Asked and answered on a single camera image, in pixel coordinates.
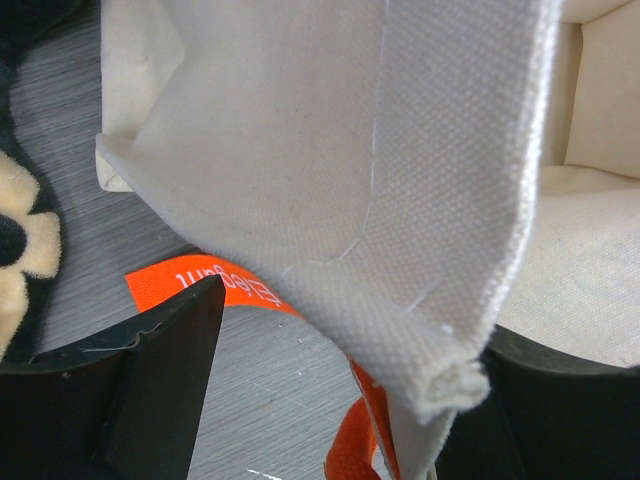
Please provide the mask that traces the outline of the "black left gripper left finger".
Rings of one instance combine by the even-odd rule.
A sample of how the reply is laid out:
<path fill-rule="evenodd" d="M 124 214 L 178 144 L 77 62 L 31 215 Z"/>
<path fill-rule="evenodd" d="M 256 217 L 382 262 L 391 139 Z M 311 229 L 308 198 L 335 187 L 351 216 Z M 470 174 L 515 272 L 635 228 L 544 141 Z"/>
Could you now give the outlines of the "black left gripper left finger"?
<path fill-rule="evenodd" d="M 204 278 L 84 339 L 1 367 L 5 479 L 184 479 L 225 288 Z"/>

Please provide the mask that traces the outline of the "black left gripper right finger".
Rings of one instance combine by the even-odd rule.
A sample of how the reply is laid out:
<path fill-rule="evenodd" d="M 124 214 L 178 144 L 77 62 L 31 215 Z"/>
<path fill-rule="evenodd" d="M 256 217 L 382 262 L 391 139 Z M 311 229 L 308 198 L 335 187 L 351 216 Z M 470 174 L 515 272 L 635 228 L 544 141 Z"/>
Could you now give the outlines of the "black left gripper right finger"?
<path fill-rule="evenodd" d="M 497 327 L 490 393 L 457 416 L 440 479 L 639 478 L 639 370 L 578 358 Z"/>

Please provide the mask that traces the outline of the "beige canvas tote bag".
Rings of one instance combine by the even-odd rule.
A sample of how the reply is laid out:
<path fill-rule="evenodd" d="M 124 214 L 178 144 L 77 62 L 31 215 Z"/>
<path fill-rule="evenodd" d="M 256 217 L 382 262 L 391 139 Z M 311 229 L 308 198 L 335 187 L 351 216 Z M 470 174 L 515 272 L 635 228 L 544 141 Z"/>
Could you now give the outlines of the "beige canvas tote bag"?
<path fill-rule="evenodd" d="M 497 327 L 639 370 L 635 1 L 105 1 L 96 170 L 361 392 L 329 479 L 440 479 Z"/>

